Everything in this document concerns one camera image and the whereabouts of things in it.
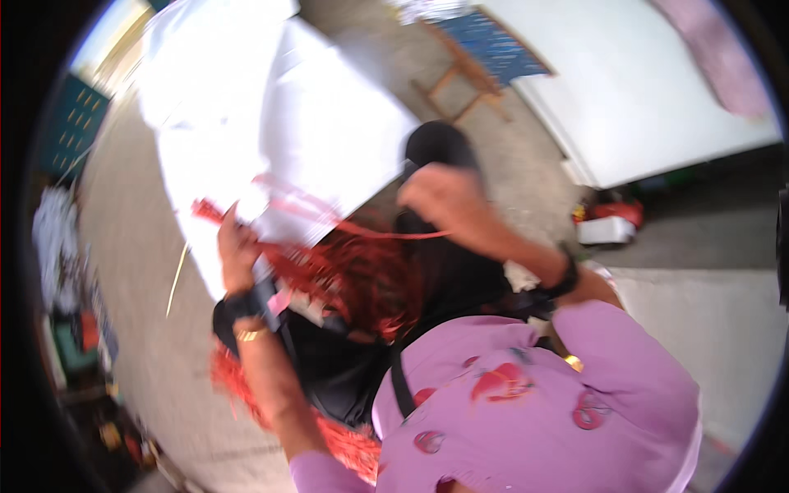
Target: bracelet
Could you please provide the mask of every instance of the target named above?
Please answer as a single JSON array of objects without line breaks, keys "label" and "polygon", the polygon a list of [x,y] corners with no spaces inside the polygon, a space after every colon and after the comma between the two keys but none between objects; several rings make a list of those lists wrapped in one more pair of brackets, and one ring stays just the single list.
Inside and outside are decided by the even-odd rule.
[{"label": "bracelet", "polygon": [[249,342],[254,341],[257,338],[257,335],[262,331],[240,331],[238,334],[235,334],[236,340],[239,342]]}]

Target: black strap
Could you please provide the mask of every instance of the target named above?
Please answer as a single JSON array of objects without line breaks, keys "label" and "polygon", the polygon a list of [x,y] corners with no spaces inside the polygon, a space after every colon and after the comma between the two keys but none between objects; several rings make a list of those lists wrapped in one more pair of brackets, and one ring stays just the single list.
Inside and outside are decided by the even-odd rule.
[{"label": "black strap", "polygon": [[552,300],[568,294],[575,289],[575,286],[578,284],[578,265],[575,263],[573,254],[570,253],[570,250],[564,243],[559,244],[559,249],[562,250],[564,256],[567,258],[567,270],[564,271],[562,280],[559,281],[559,284],[551,288],[544,287],[542,283],[537,286],[537,289],[542,290],[548,295],[548,298]]},{"label": "black strap", "polygon": [[408,388],[406,382],[406,375],[402,372],[402,336],[398,334],[392,345],[392,387],[394,388],[394,397],[397,399],[397,406],[400,408],[400,414],[403,418],[407,418],[411,413],[416,410],[417,405],[413,401],[413,394]]},{"label": "black strap", "polygon": [[[536,300],[537,298],[545,297],[546,301],[552,301],[553,298],[557,298],[569,293],[575,289],[575,286],[578,284],[578,265],[575,263],[575,259],[573,258],[567,246],[565,244],[561,244],[560,247],[565,256],[567,256],[567,270],[564,272],[562,281],[550,289],[538,286],[534,290],[535,296],[532,296],[529,299],[534,298],[534,300]],[[530,310],[525,310],[524,313],[524,321],[528,321],[529,316],[533,315]],[[540,347],[545,347],[545,349],[555,352],[555,350],[552,348],[552,344],[550,343],[550,338],[540,338],[540,342]],[[413,401],[413,394],[411,394],[411,390],[408,388],[406,375],[402,372],[402,333],[398,332],[397,338],[394,340],[394,344],[392,345],[392,349],[392,387],[394,388],[394,397],[397,399],[397,406],[400,408],[400,413],[405,419],[416,410],[417,405]]]}]

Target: blue canvas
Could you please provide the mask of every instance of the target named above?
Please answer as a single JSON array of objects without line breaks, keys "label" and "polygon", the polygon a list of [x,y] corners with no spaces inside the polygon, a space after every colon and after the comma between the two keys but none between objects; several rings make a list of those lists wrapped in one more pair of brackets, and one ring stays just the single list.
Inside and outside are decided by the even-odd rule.
[{"label": "blue canvas", "polygon": [[549,74],[542,63],[523,45],[482,12],[434,24],[507,85],[520,76]]}]

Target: black wristband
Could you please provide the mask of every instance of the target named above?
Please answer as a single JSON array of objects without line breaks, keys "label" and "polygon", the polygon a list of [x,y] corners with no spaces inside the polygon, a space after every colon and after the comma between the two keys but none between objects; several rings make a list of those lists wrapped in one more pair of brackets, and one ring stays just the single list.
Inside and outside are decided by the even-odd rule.
[{"label": "black wristband", "polygon": [[279,318],[268,309],[268,301],[277,290],[272,280],[258,282],[246,293],[234,294],[225,298],[225,311],[233,320],[248,316],[259,316],[271,332],[279,329]]},{"label": "black wristband", "polygon": [[546,294],[552,300],[568,294],[578,285],[578,265],[575,263],[573,255],[564,243],[559,244],[559,249],[562,250],[564,256],[567,258],[567,269],[564,271],[562,280],[552,288],[546,288],[542,283],[537,286],[542,293]]}]

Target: wrist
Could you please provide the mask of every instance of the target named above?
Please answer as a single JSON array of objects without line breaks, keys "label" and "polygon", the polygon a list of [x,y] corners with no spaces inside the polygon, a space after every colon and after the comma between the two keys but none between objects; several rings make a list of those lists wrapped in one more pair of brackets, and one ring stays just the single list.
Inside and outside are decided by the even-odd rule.
[{"label": "wrist", "polygon": [[252,275],[251,269],[241,269],[225,264],[222,266],[222,277],[227,296],[245,293],[255,287],[255,276]]},{"label": "wrist", "polygon": [[248,316],[236,319],[233,324],[233,336],[239,342],[253,341],[267,334],[271,334],[271,331],[268,330],[268,325],[261,316]]}]

